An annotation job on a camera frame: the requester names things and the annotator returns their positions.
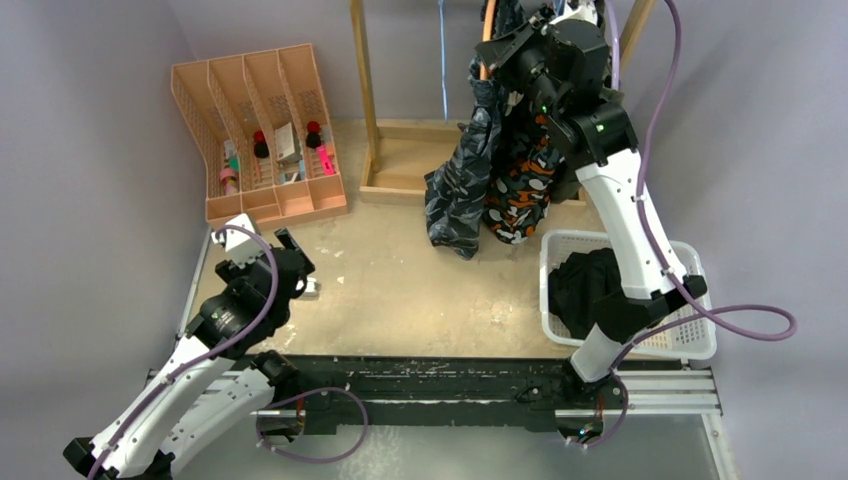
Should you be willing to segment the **white plastic laundry basket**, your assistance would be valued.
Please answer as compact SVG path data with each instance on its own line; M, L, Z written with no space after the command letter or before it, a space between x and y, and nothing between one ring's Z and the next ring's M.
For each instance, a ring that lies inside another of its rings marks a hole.
M584 343L582 339L572 337L561 320L550 312L549 274L573 253L588 253L610 246L608 236L601 232L554 229L542 235L539 253L539 310L542 330L552 342L574 348ZM708 360L716 350L716 326L706 318L699 318L653 335L640 342L632 353L689 361Z

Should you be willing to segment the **grey leaf pattern shorts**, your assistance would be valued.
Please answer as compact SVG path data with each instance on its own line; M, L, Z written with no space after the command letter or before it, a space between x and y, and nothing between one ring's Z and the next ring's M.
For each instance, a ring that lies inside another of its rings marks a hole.
M460 126L449 159L424 176L429 241L464 260L479 251L485 197L493 190L494 175L509 163L519 119L507 112L509 92L497 81L484 79L481 67L480 55L473 53L468 67L473 95L470 118Z

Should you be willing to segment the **white box in organizer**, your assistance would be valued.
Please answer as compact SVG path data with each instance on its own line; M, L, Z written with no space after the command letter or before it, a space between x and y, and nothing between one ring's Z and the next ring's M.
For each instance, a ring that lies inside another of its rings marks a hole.
M294 125L289 122L274 131L276 160L282 164L297 163L302 159L300 141Z

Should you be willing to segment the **light blue hanger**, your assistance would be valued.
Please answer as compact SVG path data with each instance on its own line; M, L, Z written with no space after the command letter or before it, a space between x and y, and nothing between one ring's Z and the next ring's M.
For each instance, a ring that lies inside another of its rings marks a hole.
M447 42L446 42L446 18L445 1L438 0L439 19L439 47L440 47L440 88L442 97L443 120L445 124L449 121L449 93L447 86Z

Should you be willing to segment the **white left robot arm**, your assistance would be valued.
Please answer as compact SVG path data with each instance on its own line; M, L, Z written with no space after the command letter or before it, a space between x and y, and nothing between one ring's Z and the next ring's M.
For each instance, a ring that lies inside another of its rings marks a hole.
M309 289L314 263L286 228L278 245L250 223L215 232L227 259L216 267L224 290L205 300L161 370L101 432L71 440L62 452L86 479L171 479L238 418L269 404L284 409L298 382L282 356L266 352L208 404L206 389L290 319L290 303Z

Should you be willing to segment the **orange hanger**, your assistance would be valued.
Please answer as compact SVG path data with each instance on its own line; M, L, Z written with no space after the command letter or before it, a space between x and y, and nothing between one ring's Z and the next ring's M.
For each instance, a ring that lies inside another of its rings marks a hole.
M497 0L487 0L483 10L483 28L481 39L487 42L492 38L494 31L494 23L496 17ZM479 63L479 79L487 81L489 79L488 69L483 61Z

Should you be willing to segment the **red black item right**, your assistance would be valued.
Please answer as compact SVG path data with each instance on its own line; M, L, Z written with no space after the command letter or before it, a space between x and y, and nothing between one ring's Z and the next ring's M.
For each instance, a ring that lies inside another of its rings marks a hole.
M323 145L322 126L317 121L309 121L306 125L305 143L308 148L317 149Z

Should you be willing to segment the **red black item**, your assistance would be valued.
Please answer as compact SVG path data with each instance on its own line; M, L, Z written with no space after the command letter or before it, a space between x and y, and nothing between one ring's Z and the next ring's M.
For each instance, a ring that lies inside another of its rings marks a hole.
M317 121L309 121L306 125L305 143L308 148L317 149L323 145L322 126Z
M270 149L262 130L256 130L253 133L253 152L257 159L270 157Z

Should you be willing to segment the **orange camouflage shorts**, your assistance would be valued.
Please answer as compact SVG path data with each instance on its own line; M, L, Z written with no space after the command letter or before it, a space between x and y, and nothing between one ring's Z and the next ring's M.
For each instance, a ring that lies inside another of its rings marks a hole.
M551 203L562 154L552 145L547 118L512 95L492 157L482 220L506 244L520 244L538 229Z

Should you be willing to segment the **red black item left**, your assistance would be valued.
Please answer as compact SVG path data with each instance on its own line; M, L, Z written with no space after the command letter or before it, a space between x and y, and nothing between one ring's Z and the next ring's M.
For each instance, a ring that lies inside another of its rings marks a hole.
M256 130L253 133L253 152L257 159L270 157L270 149L262 130Z

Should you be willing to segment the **wooden clothes rack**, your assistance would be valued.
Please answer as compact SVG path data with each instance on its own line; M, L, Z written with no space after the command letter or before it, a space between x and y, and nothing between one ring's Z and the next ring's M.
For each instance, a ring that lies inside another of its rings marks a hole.
M364 202L421 205L424 175L449 159L459 139L455 125L427 120L387 120L376 116L365 10L350 3L350 16L362 92L367 148L360 199Z

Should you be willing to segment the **black shorts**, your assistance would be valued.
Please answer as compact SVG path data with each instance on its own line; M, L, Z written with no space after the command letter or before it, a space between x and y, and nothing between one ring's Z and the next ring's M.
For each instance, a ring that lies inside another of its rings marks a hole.
M585 339L595 321L593 304L620 288L611 248L573 252L548 274L548 308L575 339Z

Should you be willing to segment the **dark olive green shorts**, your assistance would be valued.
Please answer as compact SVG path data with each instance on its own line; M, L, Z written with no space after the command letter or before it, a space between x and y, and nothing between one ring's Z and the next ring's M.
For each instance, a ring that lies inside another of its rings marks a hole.
M605 22L605 13L604 13L604 5L603 1L596 1L598 13L601 15L598 21L598 27L603 31L605 35L605 39L609 45L609 59L607 60L607 66L605 68L605 72L602 76L602 80L604 81L604 86L606 88L611 88L611 40L609 27ZM573 172L567 171L563 169L562 171L558 171L558 177L555 179L555 183L552 187L551 199L554 203L562 203L565 201L571 200L581 200L582 196L579 193L580 187L578 185L576 175Z

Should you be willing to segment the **purple hanger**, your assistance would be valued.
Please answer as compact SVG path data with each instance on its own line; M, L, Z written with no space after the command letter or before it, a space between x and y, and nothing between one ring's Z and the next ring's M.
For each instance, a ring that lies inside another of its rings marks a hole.
M611 88L620 89L621 46L620 31L614 7L609 0L603 1L605 22L609 27L611 40Z

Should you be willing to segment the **pink tape roll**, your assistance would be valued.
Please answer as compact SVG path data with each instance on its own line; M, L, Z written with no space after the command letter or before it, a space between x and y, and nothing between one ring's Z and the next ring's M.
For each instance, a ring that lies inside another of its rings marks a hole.
M224 188L236 187L238 185L238 172L231 167L225 167L219 172L219 181Z

